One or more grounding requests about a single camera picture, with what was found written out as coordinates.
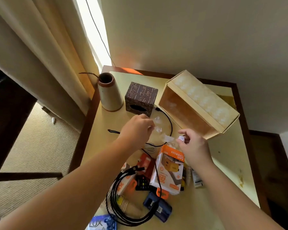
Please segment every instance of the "hand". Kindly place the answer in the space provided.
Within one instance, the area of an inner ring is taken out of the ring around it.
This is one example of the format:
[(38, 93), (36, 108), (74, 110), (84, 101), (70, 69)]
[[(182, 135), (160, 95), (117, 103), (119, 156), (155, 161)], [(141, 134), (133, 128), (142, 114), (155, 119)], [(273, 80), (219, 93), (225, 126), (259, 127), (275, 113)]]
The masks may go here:
[(135, 115), (123, 126), (118, 139), (123, 139), (136, 151), (149, 140), (154, 127), (153, 120), (145, 114)]
[(184, 142), (180, 139), (176, 141), (194, 170), (198, 171), (202, 167), (214, 165), (207, 140), (191, 129), (182, 129), (178, 133), (184, 134)]

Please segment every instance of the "beige curtain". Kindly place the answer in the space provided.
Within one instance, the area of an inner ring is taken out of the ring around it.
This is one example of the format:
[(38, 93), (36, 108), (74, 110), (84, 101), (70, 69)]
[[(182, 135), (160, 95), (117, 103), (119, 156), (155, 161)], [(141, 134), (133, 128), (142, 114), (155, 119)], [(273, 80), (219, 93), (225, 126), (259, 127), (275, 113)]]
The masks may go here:
[(0, 69), (75, 129), (99, 74), (73, 0), (0, 0)]

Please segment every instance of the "chair leg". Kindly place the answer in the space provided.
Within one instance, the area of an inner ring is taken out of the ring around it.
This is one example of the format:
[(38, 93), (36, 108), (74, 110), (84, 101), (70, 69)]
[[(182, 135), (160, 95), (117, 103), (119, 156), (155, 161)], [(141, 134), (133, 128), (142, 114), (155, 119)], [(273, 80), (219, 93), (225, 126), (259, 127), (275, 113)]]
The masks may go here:
[(62, 173), (0, 173), (0, 182), (62, 177)]

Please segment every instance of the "tissue box opening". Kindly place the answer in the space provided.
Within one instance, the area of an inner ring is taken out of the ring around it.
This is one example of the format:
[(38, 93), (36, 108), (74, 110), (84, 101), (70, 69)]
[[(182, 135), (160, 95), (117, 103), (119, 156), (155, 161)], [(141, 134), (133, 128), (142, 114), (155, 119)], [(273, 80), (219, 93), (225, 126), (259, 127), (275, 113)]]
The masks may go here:
[(205, 139), (209, 139), (220, 133), (206, 123), (191, 106), (168, 86), (164, 89), (159, 106), (171, 116), (182, 129), (194, 129)]

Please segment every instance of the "beige carpet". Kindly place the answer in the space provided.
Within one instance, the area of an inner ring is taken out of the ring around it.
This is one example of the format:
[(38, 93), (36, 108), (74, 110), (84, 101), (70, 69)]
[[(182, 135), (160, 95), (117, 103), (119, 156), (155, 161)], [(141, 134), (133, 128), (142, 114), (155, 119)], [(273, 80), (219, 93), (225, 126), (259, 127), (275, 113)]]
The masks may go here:
[[(79, 133), (63, 120), (35, 104), (1, 172), (67, 173)], [(0, 182), (0, 217), (3, 217), (56, 182), (56, 178)]]

